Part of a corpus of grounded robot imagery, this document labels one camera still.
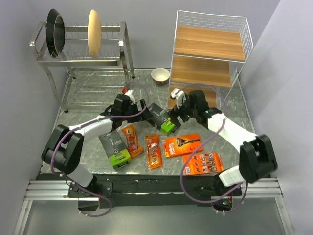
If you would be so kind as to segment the orange razor bag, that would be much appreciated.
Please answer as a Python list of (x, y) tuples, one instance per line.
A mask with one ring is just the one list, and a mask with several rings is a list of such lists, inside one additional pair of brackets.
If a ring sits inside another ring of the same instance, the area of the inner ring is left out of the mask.
[(156, 169), (163, 166), (161, 150), (159, 146), (159, 135), (150, 134), (145, 136), (147, 145), (148, 169)]
[(124, 127), (121, 132), (126, 136), (128, 151), (132, 159), (143, 152), (143, 147), (138, 145), (134, 125)]

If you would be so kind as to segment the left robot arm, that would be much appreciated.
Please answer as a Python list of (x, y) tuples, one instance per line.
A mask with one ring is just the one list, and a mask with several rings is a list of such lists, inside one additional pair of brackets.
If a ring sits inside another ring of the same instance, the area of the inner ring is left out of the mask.
[(144, 99), (141, 110), (130, 94), (119, 94), (114, 103), (97, 117), (71, 127), (58, 125), (52, 131), (41, 155), (43, 162), (50, 165), (51, 172), (58, 170), (79, 186), (87, 197), (100, 192), (97, 177), (80, 164), (85, 142), (100, 135), (109, 134), (123, 122), (136, 123), (152, 117)]

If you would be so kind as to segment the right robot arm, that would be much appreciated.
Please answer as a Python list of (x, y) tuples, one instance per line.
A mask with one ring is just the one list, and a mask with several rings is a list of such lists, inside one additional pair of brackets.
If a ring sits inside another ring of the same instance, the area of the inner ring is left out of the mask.
[(175, 88), (171, 91), (171, 99), (176, 104), (169, 115), (176, 126), (180, 126), (179, 118), (183, 122), (194, 118), (197, 123), (224, 138), (240, 155), (237, 166), (218, 174), (218, 180), (214, 183), (217, 194), (227, 194), (231, 186), (237, 183), (254, 183), (278, 168), (270, 138), (244, 129), (218, 108), (209, 107), (202, 90), (185, 93)]

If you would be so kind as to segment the black green razor box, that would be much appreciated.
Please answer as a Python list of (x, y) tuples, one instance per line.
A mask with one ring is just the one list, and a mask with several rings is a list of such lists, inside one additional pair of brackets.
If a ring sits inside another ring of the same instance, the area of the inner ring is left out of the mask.
[(147, 120), (149, 124), (155, 127), (164, 135), (168, 136), (177, 130), (175, 124), (172, 123), (168, 112), (158, 106), (156, 103), (151, 103), (148, 106), (148, 110), (152, 117)]
[(114, 170), (124, 167), (132, 160), (121, 136), (116, 130), (100, 135), (99, 140)]

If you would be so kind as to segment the steel dish rack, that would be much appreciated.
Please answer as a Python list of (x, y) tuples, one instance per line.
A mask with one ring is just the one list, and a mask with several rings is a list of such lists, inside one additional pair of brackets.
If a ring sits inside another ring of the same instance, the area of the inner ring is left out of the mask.
[(121, 92), (135, 79), (127, 24), (104, 25), (99, 54), (88, 50), (87, 26), (65, 27), (66, 39), (60, 55), (50, 55), (45, 39), (46, 23), (39, 22), (29, 46), (48, 77), (52, 94), (64, 112), (72, 109), (104, 109), (108, 96)]

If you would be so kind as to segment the white wire wooden shelf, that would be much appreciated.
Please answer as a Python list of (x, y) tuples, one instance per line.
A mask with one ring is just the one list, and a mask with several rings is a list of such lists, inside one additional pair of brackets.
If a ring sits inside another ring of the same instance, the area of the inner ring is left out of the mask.
[(246, 17), (179, 10), (168, 91), (202, 89), (209, 105), (220, 107), (215, 92), (231, 89), (253, 47)]

